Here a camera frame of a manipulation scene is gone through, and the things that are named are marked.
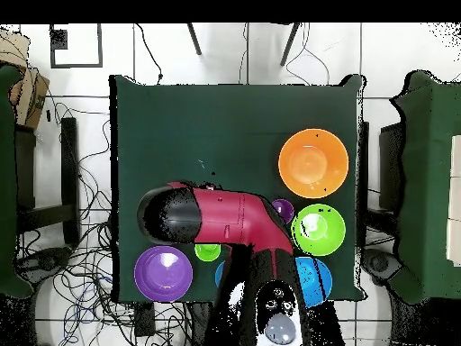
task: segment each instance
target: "blue bowl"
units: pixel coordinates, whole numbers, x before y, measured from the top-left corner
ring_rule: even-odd
[[[216,287],[220,286],[221,277],[222,277],[222,270],[224,269],[224,263],[225,263],[225,261],[223,261],[218,266],[218,268],[216,269],[216,273],[214,274],[214,282],[216,283]]]
[[[308,308],[320,305],[328,298],[331,292],[333,279],[331,278],[330,270],[318,259],[296,258],[295,260],[303,290],[304,303]],[[317,262],[319,271],[315,268],[314,261]],[[325,298],[321,291],[321,283],[325,291]]]

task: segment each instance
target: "green bowl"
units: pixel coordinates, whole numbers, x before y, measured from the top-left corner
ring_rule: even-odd
[[[292,237],[304,253],[327,256],[337,250],[346,236],[344,219],[329,205],[309,205],[292,221]]]
[[[195,244],[195,254],[201,261],[213,261],[220,257],[220,244]]]

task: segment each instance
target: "chair leg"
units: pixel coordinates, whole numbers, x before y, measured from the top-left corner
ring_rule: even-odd
[[[282,67],[286,63],[286,59],[288,54],[290,53],[290,49],[292,48],[292,44],[294,41],[294,36],[296,36],[296,32],[301,23],[293,23],[292,31],[290,32],[290,37],[288,37],[288,41],[286,42],[284,56],[282,57],[282,61],[280,61],[280,66]]]
[[[198,40],[197,40],[197,36],[195,34],[194,26],[192,25],[192,23],[187,23],[187,28],[189,28],[189,33],[191,33],[192,42],[194,43],[194,46],[195,46],[195,51],[197,52],[197,54],[199,56],[201,56],[202,51],[200,50],[200,45],[198,44]]]

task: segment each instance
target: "bowl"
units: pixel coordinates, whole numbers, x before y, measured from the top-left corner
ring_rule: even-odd
[[[149,248],[134,266],[136,286],[152,301],[176,301],[185,295],[192,278],[192,265],[187,256],[170,246]]]
[[[337,250],[346,236],[340,213],[329,205],[309,205],[292,221],[292,238],[304,253],[327,256]]]
[[[318,259],[301,257],[295,261],[305,305],[308,308],[320,305],[328,298],[333,286],[330,270]]]
[[[214,273],[214,283],[216,284],[216,287],[220,287],[220,282],[222,278],[222,271],[224,270],[224,263],[226,261],[223,261],[218,268],[216,269],[216,272]]]
[[[272,202],[272,206],[275,208],[277,213],[285,220],[285,223],[289,224],[294,215],[294,207],[286,199],[276,199]]]
[[[195,244],[195,254],[201,261],[213,261],[219,258],[220,244]]]
[[[306,129],[286,141],[278,171],[295,194],[311,199],[335,192],[348,174],[348,152],[341,140],[322,129]]]

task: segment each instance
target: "cardboard box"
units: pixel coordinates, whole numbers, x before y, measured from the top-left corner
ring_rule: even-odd
[[[39,125],[50,81],[36,68],[26,69],[22,91],[16,105],[16,122],[31,129]]]
[[[31,41],[20,33],[0,29],[0,61],[26,68]]]
[[[17,67],[24,74],[27,68],[27,52],[31,41],[20,33],[0,29],[0,63]],[[10,101],[17,105],[23,88],[23,81],[14,85],[10,92]]]

